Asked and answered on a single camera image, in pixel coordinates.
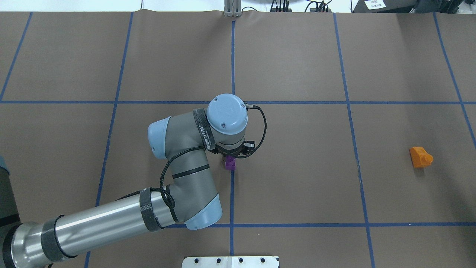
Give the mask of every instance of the light blue joint cap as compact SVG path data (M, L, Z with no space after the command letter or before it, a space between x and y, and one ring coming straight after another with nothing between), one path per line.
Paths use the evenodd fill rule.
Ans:
M244 102L233 94L221 94L214 98L207 108L210 125L225 135L242 132L248 123Z
M220 220L221 211L220 198L217 196L210 201L200 212L185 222L188 230L198 230L208 227Z
M10 174L10 171L7 168L7 163L5 163L5 159L3 159L1 155L0 155L0 168L5 169L8 172L8 174Z
M165 159L165 133L170 116L149 125L147 136L152 152L158 159Z

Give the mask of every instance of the white label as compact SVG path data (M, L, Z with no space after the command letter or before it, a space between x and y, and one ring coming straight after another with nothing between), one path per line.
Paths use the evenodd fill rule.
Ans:
M387 7L383 0L367 0L364 1L364 3L370 10L382 9Z

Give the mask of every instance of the black tape band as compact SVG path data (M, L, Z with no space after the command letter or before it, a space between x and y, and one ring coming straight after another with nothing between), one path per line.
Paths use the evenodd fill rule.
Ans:
M177 178L180 178L180 177L183 177L183 176L187 176L187 175L205 170L207 168L210 168L210 165L207 164L207 165L203 165L203 166L200 166L200 167L197 167L197 168L194 168L194 169L190 169L190 170L187 170L187 171L184 171L184 172L173 174L172 178L177 179Z
M6 226L12 223L16 223L16 222L20 222L20 215L18 215L18 213L1 218L0 227Z
M51 219L43 225L41 230L41 248L43 253L51 262L63 261L76 256L68 256L60 247L58 237L56 236L56 222L64 215Z
M197 124L198 132L202 138L205 151L215 149L215 138L211 132L210 123L208 123L205 109L199 108L193 110L193 117L195 118L195 123Z
M170 185L167 185L165 189L167 190L167 192L170 193ZM169 206L169 209L170 209L170 214L172 215L172 219L175 221L175 223L180 223L179 220L177 219L177 215L175 215L174 208Z
M10 231L8 231L7 235L5 236L5 240L3 241L2 257L6 268L16 268L15 262L13 262L13 257L11 256L11 242L13 240L15 231L18 229L18 227L20 227L20 225L21 224L13 226Z
M142 220L149 232L157 232L164 228L160 226L159 219L155 217L152 198L150 197L150 187L140 191L139 206Z

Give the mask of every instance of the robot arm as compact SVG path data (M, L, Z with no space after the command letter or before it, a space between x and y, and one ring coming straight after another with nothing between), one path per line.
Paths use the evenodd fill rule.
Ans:
M9 219L0 225L0 268L44 267L174 223L185 222L191 230L216 223L222 210L205 150L232 155L246 151L249 107L234 95L222 94L210 102L207 113L196 109L152 123L148 129L152 152L169 160L161 179L170 165L173 184L165 189L163 185L146 188L42 225L20 223L8 173L0 166L1 190L5 191L0 196L0 216Z

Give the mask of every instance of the metal bracket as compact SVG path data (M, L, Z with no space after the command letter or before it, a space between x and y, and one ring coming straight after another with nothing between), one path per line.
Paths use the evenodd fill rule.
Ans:
M277 256L188 257L182 268L279 268Z
M225 17L240 17L241 16L241 0L225 0Z

